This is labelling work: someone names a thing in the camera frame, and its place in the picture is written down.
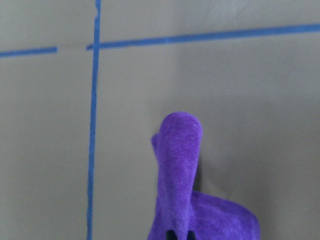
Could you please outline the purple microfiber cloth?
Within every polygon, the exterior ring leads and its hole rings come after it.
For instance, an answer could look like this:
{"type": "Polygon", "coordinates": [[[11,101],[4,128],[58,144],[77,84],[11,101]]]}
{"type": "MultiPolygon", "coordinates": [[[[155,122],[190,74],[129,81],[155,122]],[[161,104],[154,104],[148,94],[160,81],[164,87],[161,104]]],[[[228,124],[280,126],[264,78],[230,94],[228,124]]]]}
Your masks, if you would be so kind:
{"type": "Polygon", "coordinates": [[[202,126],[187,112],[165,117],[151,138],[158,163],[149,240],[259,240],[257,217],[238,203],[193,189],[202,126]]]}

